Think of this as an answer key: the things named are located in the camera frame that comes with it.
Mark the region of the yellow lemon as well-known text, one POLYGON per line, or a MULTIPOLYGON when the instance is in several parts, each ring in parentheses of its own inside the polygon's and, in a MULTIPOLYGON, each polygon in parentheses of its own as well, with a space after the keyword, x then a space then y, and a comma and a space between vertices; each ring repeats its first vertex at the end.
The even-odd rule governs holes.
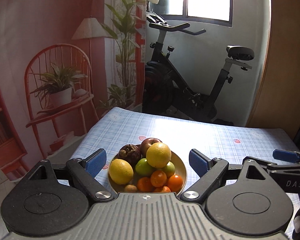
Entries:
POLYGON ((108 173, 112 181, 118 185, 128 184, 134 177, 133 168, 123 159, 114 159, 110 163, 108 173))

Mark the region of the green apple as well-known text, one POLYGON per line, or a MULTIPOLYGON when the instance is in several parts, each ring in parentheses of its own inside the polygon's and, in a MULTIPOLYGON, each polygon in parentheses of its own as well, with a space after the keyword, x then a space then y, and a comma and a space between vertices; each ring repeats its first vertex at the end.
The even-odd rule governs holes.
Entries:
POLYGON ((135 171, 142 177, 150 177, 156 169, 149 165, 146 158, 142 158, 135 166, 135 171))
POLYGON ((165 172, 167 178, 170 178, 175 174, 175 166, 171 161, 169 161, 168 164, 165 167, 163 167, 161 170, 165 172))

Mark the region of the brown longan fruit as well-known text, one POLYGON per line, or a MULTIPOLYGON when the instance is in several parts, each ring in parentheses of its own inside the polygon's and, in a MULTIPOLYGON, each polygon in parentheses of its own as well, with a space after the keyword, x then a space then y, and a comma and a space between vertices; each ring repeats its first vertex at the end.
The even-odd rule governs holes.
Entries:
POLYGON ((125 192, 137 192, 138 188, 133 184, 128 184, 125 186, 124 191, 125 192))

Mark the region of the dark purple mangosteen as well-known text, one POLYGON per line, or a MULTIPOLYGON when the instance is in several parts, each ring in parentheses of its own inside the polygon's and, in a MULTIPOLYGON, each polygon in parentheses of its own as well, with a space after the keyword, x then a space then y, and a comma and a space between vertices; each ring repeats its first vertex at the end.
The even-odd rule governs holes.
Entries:
POLYGON ((119 150, 118 158, 125 160, 131 166, 135 166, 141 159, 141 152, 138 146, 127 144, 119 150))

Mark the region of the small mandarin orange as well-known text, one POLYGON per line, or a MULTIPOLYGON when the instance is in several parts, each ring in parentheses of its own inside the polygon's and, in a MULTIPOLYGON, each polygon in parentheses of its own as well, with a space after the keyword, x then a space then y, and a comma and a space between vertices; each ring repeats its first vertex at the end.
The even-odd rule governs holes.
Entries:
POLYGON ((167 181, 167 176, 164 171, 157 170, 153 172, 151 175, 151 184, 154 187, 164 186, 166 184, 166 181, 167 181))

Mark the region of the red apple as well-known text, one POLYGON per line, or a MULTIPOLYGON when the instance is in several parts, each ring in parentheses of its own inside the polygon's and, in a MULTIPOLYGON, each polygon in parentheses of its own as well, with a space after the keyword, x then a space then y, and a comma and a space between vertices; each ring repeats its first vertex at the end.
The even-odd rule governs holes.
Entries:
POLYGON ((157 138, 146 138, 140 145, 140 153, 145 158, 147 150, 155 143, 161 142, 161 140, 157 138))

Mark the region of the cream round plate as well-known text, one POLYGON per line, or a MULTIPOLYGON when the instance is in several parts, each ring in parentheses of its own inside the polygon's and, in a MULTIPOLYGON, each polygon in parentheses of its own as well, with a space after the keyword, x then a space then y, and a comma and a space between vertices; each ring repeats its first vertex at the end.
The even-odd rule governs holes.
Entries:
MULTIPOLYGON (((180 186, 180 188, 178 189, 178 191, 172 191, 172 192, 174 192, 178 196, 179 194, 182 193, 183 189, 186 186, 186 182, 187 182, 187 170, 186 170, 186 166, 184 165, 182 159, 177 154, 175 154, 174 152, 172 152, 172 164, 175 167, 174 176, 178 176, 178 177, 180 177, 183 180, 183 183, 180 186)), ((133 179, 128 184, 119 185, 119 184, 115 183, 111 179, 109 173, 107 175, 108 175, 108 184, 109 184, 110 188, 115 193, 125 192, 125 187, 127 185, 134 185, 135 187, 137 187, 138 181, 142 178, 141 175, 137 174, 137 172, 134 171, 134 177, 133 177, 133 179)))

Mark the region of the blue plaid tablecloth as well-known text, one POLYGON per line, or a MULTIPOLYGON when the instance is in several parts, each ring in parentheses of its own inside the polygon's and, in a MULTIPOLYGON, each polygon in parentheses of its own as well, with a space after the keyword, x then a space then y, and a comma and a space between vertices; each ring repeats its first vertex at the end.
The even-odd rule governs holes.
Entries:
MULTIPOLYGON (((296 150, 280 128, 221 126, 114 108, 90 129, 74 157, 85 158, 102 148, 111 159, 122 146, 150 137, 162 140, 184 162, 186 186, 198 179, 189 165, 193 148, 232 164, 247 156, 271 161, 275 149, 296 150)), ((90 217, 93 221, 71 230, 68 239, 229 239, 227 233, 205 224, 198 205, 179 202, 169 193, 158 200, 144 193, 122 193, 118 203, 94 208, 90 217)))

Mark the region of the printed room backdrop poster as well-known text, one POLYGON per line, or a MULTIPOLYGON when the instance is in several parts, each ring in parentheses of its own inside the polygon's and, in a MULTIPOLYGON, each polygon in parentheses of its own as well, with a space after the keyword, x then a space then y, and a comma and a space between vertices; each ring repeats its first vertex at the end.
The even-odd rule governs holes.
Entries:
POLYGON ((0 0, 0 169, 23 177, 141 105, 146 0, 0 0))

